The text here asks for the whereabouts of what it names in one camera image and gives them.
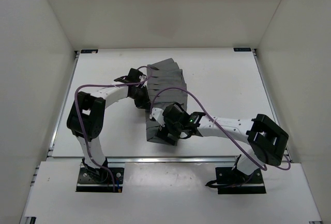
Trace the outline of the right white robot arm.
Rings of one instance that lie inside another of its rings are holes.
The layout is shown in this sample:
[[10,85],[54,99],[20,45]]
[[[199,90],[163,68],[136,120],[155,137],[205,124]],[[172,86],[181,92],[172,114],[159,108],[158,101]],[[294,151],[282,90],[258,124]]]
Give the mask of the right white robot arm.
[[230,139],[237,147],[243,142],[250,149],[242,150],[232,169],[232,178],[243,183],[256,170],[265,170],[266,165],[279,168],[284,156],[289,135],[272,119],[258,114],[253,119],[230,119],[208,116],[203,112],[166,113],[154,108],[149,118],[159,124],[157,135],[166,139],[172,135],[180,139],[219,137]]

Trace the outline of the aluminium front rail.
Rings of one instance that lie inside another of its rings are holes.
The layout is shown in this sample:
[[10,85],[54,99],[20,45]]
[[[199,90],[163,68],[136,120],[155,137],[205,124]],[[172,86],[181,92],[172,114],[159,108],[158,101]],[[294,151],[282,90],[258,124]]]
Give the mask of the aluminium front rail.
[[108,163],[234,163],[236,156],[207,157],[108,157]]

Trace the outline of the right blue corner label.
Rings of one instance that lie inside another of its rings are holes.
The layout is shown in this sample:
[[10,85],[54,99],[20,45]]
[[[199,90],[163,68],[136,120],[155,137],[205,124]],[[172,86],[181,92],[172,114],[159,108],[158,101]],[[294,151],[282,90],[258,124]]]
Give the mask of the right blue corner label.
[[251,48],[233,48],[234,52],[251,52]]

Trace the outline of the left blue corner label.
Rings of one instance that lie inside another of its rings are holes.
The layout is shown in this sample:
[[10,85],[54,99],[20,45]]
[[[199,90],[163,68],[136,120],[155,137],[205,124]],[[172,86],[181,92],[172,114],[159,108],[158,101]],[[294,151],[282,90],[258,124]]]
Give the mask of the left blue corner label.
[[81,54],[96,54],[98,53],[98,49],[82,49]]

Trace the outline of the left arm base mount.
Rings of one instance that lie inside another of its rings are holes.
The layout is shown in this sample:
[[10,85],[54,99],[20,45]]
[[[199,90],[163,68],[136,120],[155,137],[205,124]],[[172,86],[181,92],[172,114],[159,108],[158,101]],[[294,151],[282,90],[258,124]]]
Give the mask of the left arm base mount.
[[115,166],[109,167],[109,170],[112,172],[114,180],[107,170],[100,169],[95,173],[81,163],[76,192],[122,193],[125,168]]

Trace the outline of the blue corner label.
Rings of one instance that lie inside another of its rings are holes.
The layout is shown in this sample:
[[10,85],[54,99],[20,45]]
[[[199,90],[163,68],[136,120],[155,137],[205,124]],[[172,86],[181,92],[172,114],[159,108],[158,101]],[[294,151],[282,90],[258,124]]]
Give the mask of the blue corner label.
[[251,52],[251,48],[233,48],[234,52]]
[[98,49],[82,49],[81,54],[96,54],[98,53]]

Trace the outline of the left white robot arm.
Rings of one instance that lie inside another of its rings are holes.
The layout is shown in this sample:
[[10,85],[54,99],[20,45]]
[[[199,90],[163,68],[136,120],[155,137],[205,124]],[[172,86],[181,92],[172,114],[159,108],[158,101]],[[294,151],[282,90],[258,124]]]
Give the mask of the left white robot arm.
[[119,79],[110,85],[85,84],[75,91],[67,128],[77,138],[84,155],[83,164],[95,181],[102,182],[108,177],[107,159],[99,140],[106,108],[125,98],[134,99],[140,109],[149,108],[145,82]]

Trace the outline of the grey pleated skirt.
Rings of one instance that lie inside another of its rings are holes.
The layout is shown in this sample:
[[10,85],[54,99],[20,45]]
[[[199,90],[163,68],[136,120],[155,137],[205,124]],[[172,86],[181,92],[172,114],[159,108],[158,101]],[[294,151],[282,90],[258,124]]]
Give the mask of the grey pleated skirt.
[[[184,110],[187,110],[188,95],[180,89],[186,89],[183,70],[172,58],[148,65],[147,71],[149,80],[147,90],[150,101],[154,108],[165,109],[168,105],[178,102]],[[159,124],[149,119],[149,110],[145,113],[146,139],[148,142],[167,144],[155,137]]]

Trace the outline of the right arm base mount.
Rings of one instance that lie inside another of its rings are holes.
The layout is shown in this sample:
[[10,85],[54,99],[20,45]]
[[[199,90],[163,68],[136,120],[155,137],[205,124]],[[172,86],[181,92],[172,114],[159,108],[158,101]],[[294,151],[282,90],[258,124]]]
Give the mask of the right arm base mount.
[[232,167],[216,167],[216,179],[205,184],[217,189],[219,195],[253,195],[266,194],[265,184],[260,169],[251,175],[245,175]]

